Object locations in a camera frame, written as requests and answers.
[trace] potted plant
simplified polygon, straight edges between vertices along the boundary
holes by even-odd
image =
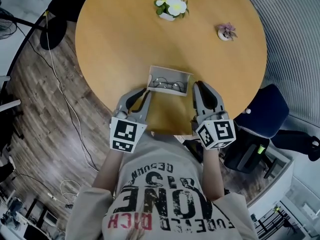
[[[237,38],[235,33],[236,28],[228,22],[227,24],[221,24],[217,26],[218,28],[218,37],[223,41],[233,41],[234,38]]]
[[[185,17],[188,10],[188,0],[155,0],[156,14],[167,21],[174,21],[179,16]]]

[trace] gray t-shirt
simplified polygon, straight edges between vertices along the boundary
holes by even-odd
[[[124,155],[115,199],[108,190],[81,189],[66,240],[101,233],[105,240],[257,240],[245,198],[231,193],[207,200],[202,169],[175,139],[145,134],[135,153]]]

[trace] eyeglasses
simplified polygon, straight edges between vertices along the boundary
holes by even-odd
[[[154,88],[171,89],[180,93],[184,93],[186,90],[185,84],[183,82],[168,82],[164,77],[158,77],[152,82]]]

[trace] laminate flooring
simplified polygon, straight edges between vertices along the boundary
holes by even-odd
[[[76,24],[67,24],[64,39],[52,50],[55,70],[65,96],[81,121],[84,143],[94,163],[100,168],[109,151],[111,111],[87,85],[76,56]],[[35,30],[29,40],[35,50],[51,65],[50,54],[41,48],[39,39],[40,32]],[[22,173],[39,179],[63,202],[66,202],[60,193],[60,183],[63,180],[74,180],[81,186],[90,186],[97,173],[85,162],[79,136],[72,125],[67,104],[58,89],[57,79],[29,43],[19,55],[6,89],[9,94],[21,100],[19,110],[24,113],[15,120],[17,129],[24,134],[24,139],[21,140],[16,135],[12,138],[10,154],[17,167],[12,176]],[[260,166],[249,175],[230,171],[223,165],[221,169],[225,187],[232,192],[243,194],[247,202],[270,182],[269,179],[263,179],[264,172]],[[37,196],[59,218],[60,228],[65,229],[71,210],[65,208],[64,204],[50,199],[44,186],[23,176],[17,177],[14,181],[7,179],[6,184],[8,188],[16,189],[16,194],[21,200],[30,194]],[[62,190],[76,193],[79,187],[75,183],[64,182]],[[70,194],[66,194],[65,197],[71,200],[74,198]]]

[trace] table top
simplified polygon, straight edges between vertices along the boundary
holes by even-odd
[[[148,129],[191,134],[192,85],[207,82],[230,118],[255,97],[265,74],[266,38],[249,0],[188,0],[190,15],[167,21],[154,0],[86,0],[75,34],[78,62],[96,96],[113,111],[119,98],[146,87],[151,65],[192,73],[187,97],[153,92]],[[222,41],[215,26],[230,22],[238,38]]]

